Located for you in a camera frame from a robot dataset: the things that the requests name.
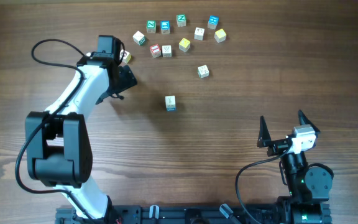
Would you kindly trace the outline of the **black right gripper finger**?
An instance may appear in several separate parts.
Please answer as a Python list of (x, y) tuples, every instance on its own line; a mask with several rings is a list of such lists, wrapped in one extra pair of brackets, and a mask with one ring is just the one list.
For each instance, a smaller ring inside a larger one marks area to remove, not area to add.
[(304, 112), (302, 110), (298, 110), (298, 119), (300, 122), (300, 125), (310, 125), (313, 130), (315, 131), (315, 134), (320, 134), (320, 130), (306, 117)]
[(264, 116), (260, 117), (259, 136), (257, 147), (269, 147), (271, 145), (271, 137)]

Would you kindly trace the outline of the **white green edged block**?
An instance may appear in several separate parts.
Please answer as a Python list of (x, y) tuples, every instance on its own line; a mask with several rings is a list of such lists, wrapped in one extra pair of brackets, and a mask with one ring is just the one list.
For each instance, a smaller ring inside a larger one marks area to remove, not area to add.
[(165, 104), (166, 108), (175, 108), (176, 107), (176, 100), (175, 96), (166, 96), (165, 97)]

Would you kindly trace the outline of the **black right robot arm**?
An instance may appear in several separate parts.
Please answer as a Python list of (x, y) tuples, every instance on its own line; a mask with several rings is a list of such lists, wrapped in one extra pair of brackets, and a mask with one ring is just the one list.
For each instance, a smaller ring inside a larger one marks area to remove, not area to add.
[(283, 183), (290, 195), (281, 196), (275, 206), (277, 223), (332, 223), (327, 201), (334, 172), (321, 163), (309, 164), (305, 152), (316, 146), (320, 130), (299, 110), (300, 124), (284, 139), (272, 140), (265, 118), (260, 117), (257, 147), (266, 147), (267, 155), (278, 156)]

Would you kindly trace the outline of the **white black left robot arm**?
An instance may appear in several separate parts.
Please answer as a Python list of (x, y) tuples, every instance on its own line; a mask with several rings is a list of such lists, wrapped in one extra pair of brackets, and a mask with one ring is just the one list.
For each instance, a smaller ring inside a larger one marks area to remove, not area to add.
[(120, 98), (136, 85), (129, 66), (121, 66), (118, 54), (93, 52), (74, 67), (70, 84), (43, 112), (25, 119), (27, 171), (48, 189), (61, 193), (74, 207), (80, 223), (115, 223), (119, 216), (111, 199), (100, 191), (91, 176), (93, 154), (86, 120), (105, 98)]

